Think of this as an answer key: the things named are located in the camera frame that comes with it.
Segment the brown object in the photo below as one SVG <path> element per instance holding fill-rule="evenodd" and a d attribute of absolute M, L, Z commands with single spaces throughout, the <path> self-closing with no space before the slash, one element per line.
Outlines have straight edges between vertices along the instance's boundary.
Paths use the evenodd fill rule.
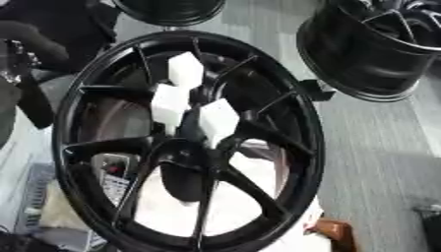
<path fill-rule="evenodd" d="M 336 252 L 359 252 L 349 223 L 321 218 L 310 230 L 330 238 Z"/>

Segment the gray floor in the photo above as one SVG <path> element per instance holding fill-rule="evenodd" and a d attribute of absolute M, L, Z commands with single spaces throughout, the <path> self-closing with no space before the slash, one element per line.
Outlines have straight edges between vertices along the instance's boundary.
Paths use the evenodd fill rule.
<path fill-rule="evenodd" d="M 313 3 L 230 0 L 219 16 L 192 29 L 247 41 L 305 79 L 313 75 L 298 56 L 295 33 L 314 11 Z M 125 15 L 117 25 L 119 41 L 158 31 Z M 54 104 L 68 79 L 45 86 Z M 427 75 L 414 96 L 396 103 L 338 94 L 318 108 L 327 141 L 320 191 L 327 215 L 352 223 L 362 251 L 427 251 L 411 207 L 441 201 L 440 81 Z"/>

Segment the foam block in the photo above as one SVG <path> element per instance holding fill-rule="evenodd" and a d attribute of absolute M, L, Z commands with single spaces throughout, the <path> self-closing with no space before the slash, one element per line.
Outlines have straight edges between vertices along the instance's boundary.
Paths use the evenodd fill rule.
<path fill-rule="evenodd" d="M 204 65 L 191 52 L 168 59 L 168 79 L 177 87 L 188 90 L 202 85 Z"/>
<path fill-rule="evenodd" d="M 201 108 L 199 127 L 214 149 L 224 138 L 232 135 L 239 122 L 239 116 L 225 98 L 218 99 Z"/>
<path fill-rule="evenodd" d="M 155 122 L 163 123 L 168 135 L 174 135 L 181 124 L 185 110 L 188 108 L 189 90 L 159 84 L 151 108 Z"/>

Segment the wheel rim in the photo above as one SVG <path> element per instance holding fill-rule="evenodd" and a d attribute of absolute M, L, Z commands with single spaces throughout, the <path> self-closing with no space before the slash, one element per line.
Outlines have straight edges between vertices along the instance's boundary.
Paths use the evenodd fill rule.
<path fill-rule="evenodd" d="M 263 114 L 265 120 L 274 117 L 274 125 L 279 127 L 283 134 L 266 128 L 268 124 L 261 123 L 261 119 L 255 121 L 245 119 L 249 116 L 242 116 L 236 133 L 222 141 L 215 151 L 204 150 L 202 152 L 197 151 L 199 147 L 190 148 L 198 155 L 206 157 L 205 161 L 199 162 L 200 165 L 211 168 L 202 172 L 205 178 L 202 188 L 205 197 L 201 198 L 200 205 L 203 207 L 199 209 L 194 234 L 188 238 L 166 235 L 141 226 L 133 221 L 133 216 L 128 217 L 126 212 L 127 209 L 133 209 L 133 206 L 128 203 L 132 202 L 133 197 L 129 196 L 136 196 L 137 189 L 155 167 L 147 165 L 150 168 L 144 168 L 144 164 L 160 160 L 161 155 L 154 154 L 162 153 L 159 149 L 166 145 L 164 141 L 180 143 L 184 146 L 192 145 L 192 141 L 165 139 L 161 127 L 155 123 L 152 123 L 153 130 L 150 136 L 140 138 L 84 143 L 79 137 L 81 131 L 79 121 L 85 113 L 86 104 L 94 103 L 97 97 L 110 96 L 134 102 L 149 109 L 152 90 L 147 88 L 134 91 L 114 85 L 97 85 L 96 81 L 101 75 L 105 75 L 106 71 L 108 73 L 108 70 L 114 69 L 115 66 L 117 68 L 119 62 L 137 59 L 136 61 L 145 70 L 146 80 L 155 83 L 157 81 L 155 79 L 164 78 L 157 78 L 155 74 L 152 74 L 156 72 L 151 69 L 155 55 L 168 57 L 170 52 L 176 54 L 181 51 L 193 51 L 211 69 L 207 71 L 203 85 L 209 88 L 203 88 L 196 98 L 192 98 L 194 104 L 206 103 L 214 99 L 217 94 L 228 94 L 229 87 L 236 86 L 226 80 L 232 80 L 232 76 L 248 71 L 246 72 L 248 78 L 257 78 L 252 79 L 253 81 L 271 84 L 276 94 L 271 100 L 286 92 L 294 94 L 287 95 L 285 102 L 289 104 L 289 107 L 286 111 L 289 114 L 295 114 L 295 122 L 298 126 L 279 124 L 281 119 L 276 116 L 275 109 L 277 108 L 274 107 Z M 219 65 L 212 64 L 211 58 L 219 60 L 218 63 L 223 62 L 220 64 L 224 67 L 219 69 Z M 243 102 L 232 103 L 236 111 L 245 115 L 253 114 L 254 108 L 250 106 L 255 105 L 249 104 L 252 102 L 248 102 L 247 97 L 242 97 Z M 284 128 L 288 128 L 289 131 L 290 128 L 296 128 L 296 132 L 299 133 L 297 139 L 290 136 L 290 133 L 285 134 Z M 285 148 L 291 160 L 289 170 L 296 170 L 296 172 L 289 173 L 277 200 L 269 198 L 246 176 L 227 165 L 228 158 L 235 152 L 238 144 L 250 138 L 265 140 L 267 143 Z M 133 190 L 128 190 L 134 194 L 127 194 L 127 197 L 122 200 L 123 204 L 116 208 L 102 192 L 91 167 L 93 155 L 112 152 L 138 154 L 141 157 L 138 176 L 131 181 L 130 185 Z M 273 58 L 248 44 L 225 36 L 196 31 L 169 31 L 127 41 L 99 57 L 78 76 L 58 111 L 54 124 L 53 153 L 57 178 L 75 211 L 98 234 L 123 250 L 256 251 L 279 238 L 290 228 L 317 193 L 323 173 L 324 140 L 311 100 L 297 85 L 292 75 Z M 203 234 L 204 215 L 207 213 L 211 192 L 218 180 L 226 181 L 245 191 L 261 205 L 263 214 L 237 230 L 206 237 Z"/>
<path fill-rule="evenodd" d="M 398 101 L 412 94 L 441 53 L 439 6 L 326 0 L 300 27 L 298 50 L 321 80 L 346 95 Z"/>

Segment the glossy black paint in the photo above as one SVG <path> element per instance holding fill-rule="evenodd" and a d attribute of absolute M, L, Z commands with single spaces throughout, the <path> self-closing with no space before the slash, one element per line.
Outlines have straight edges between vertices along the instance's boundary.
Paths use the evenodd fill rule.
<path fill-rule="evenodd" d="M 129 16 L 164 27 L 186 27 L 214 17 L 224 0 L 113 0 Z"/>
<path fill-rule="evenodd" d="M 109 96 L 149 110 L 155 83 L 166 78 L 166 68 L 160 66 L 166 66 L 168 57 L 182 51 L 192 51 L 206 66 L 204 85 L 192 95 L 194 109 L 222 95 L 240 114 L 255 111 L 249 113 L 254 116 L 243 116 L 236 132 L 215 150 L 207 150 L 200 138 L 188 139 L 191 136 L 188 129 L 180 129 L 182 135 L 170 138 L 164 135 L 163 127 L 153 122 L 147 136 L 82 140 L 81 119 L 87 103 Z M 144 69 L 147 80 L 138 92 L 109 83 L 112 79 L 106 77 L 134 62 Z M 106 85 L 97 85 L 96 81 Z M 290 173 L 277 199 L 228 165 L 241 143 L 251 138 L 286 150 Z M 108 152 L 140 157 L 138 174 L 130 181 L 118 206 L 113 206 L 104 195 L 91 166 L 92 156 Z M 54 125 L 53 153 L 57 178 L 75 211 L 123 251 L 257 251 L 279 238 L 306 210 L 317 193 L 324 167 L 320 121 L 310 98 L 289 71 L 246 43 L 196 31 L 142 36 L 97 58 L 78 76 L 62 101 Z M 198 172 L 203 178 L 199 215 L 191 237 L 159 233 L 133 221 L 137 194 L 160 163 Z M 206 216 L 219 181 L 230 183 L 254 198 L 263 214 L 237 230 L 207 237 Z"/>
<path fill-rule="evenodd" d="M 409 96 L 441 52 L 441 28 L 419 7 L 384 8 L 323 1 L 298 31 L 301 57 L 321 80 L 347 95 L 370 101 Z"/>

